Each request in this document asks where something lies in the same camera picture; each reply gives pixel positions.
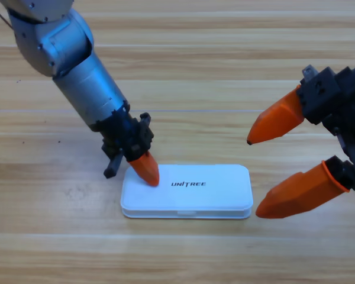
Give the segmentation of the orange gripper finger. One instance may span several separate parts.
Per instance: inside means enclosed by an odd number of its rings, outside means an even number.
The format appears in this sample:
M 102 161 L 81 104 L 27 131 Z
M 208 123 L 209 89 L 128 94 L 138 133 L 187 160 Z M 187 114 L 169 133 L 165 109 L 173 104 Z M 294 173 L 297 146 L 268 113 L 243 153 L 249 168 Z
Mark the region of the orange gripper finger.
M 325 162 L 321 162 L 268 191 L 256 209 L 256 216 L 266 219 L 290 217 L 311 211 L 349 191 L 332 176 Z

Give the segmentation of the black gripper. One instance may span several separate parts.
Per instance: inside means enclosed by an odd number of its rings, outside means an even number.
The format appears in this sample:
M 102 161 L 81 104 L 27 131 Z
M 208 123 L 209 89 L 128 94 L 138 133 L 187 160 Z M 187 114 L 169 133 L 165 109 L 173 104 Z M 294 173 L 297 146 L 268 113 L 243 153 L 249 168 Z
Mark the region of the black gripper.
M 150 186 L 159 184 L 159 165 L 150 153 L 154 134 L 150 129 L 151 116 L 144 112 L 140 120 L 133 118 L 130 105 L 124 102 L 104 120 L 97 120 L 90 126 L 103 136 L 102 150 L 109 158 L 104 176 L 109 179 L 117 175 L 123 158 L 136 174 Z
M 319 72 L 308 65 L 302 74 L 301 85 L 257 117 L 247 143 L 252 145 L 281 137 L 305 118 L 312 124 L 322 124 L 337 137 L 349 158 L 343 162 L 334 156 L 325 164 L 336 181 L 355 190 L 355 68 L 346 67 L 335 73 L 326 67 Z

